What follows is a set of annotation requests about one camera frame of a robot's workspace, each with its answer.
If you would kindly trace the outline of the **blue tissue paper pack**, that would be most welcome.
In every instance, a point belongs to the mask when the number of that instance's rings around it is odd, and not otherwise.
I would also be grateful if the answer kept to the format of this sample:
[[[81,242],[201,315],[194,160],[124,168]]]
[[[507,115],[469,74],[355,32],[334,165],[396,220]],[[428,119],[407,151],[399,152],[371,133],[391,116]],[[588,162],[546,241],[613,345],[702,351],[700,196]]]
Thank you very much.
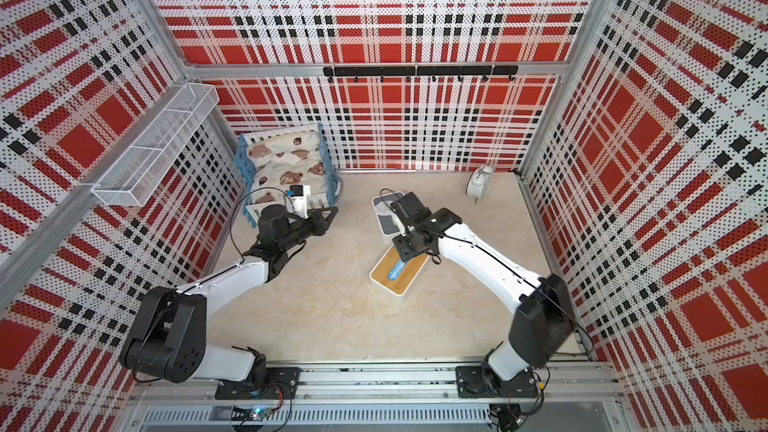
[[[406,263],[404,263],[401,259],[398,259],[396,263],[392,266],[390,271],[387,273],[387,279],[389,281],[396,281],[400,275],[404,272],[406,268]]]

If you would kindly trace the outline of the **wooden tissue box lid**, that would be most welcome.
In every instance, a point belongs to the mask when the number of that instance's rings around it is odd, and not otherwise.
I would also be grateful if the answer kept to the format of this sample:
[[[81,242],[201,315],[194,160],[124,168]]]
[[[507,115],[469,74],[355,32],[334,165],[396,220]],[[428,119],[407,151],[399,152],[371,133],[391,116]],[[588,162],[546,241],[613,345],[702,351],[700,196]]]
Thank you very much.
[[[420,255],[403,262],[394,246],[390,246],[369,273],[370,280],[390,294],[402,298],[427,263]]]

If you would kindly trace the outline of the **white tissue box base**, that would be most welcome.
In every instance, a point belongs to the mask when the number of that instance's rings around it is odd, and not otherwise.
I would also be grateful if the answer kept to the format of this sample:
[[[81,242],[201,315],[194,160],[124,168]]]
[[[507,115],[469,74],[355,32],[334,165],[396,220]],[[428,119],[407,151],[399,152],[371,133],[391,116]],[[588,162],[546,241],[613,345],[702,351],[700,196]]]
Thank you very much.
[[[401,235],[401,231],[393,223],[385,223],[383,226],[379,227],[379,229],[382,236],[382,241],[387,246],[391,246],[392,240],[395,237]]]

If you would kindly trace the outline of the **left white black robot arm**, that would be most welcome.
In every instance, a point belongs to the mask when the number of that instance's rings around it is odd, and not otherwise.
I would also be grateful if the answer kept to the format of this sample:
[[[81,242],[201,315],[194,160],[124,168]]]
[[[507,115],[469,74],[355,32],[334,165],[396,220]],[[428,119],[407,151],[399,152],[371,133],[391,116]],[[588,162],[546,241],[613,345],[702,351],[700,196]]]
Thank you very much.
[[[337,213],[335,206],[299,214],[284,205],[267,206],[256,242],[236,264],[177,289],[155,287],[143,297],[120,365],[134,376],[143,374],[143,383],[211,379],[235,393],[267,390],[266,356],[250,347],[209,343],[208,322],[234,299],[276,279],[309,238],[329,230]]]

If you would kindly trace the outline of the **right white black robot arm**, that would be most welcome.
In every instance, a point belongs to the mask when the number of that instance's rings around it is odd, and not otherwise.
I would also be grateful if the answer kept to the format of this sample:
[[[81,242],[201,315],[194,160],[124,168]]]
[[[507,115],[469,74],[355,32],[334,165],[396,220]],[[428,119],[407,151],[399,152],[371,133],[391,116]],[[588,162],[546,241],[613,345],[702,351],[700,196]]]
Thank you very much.
[[[407,263],[427,255],[447,259],[489,289],[512,314],[509,333],[479,367],[482,385],[465,384],[471,395],[501,396],[513,380],[543,368],[579,326],[567,286],[517,264],[480,238],[447,208],[436,212],[410,192],[386,205],[399,235],[393,245]]]

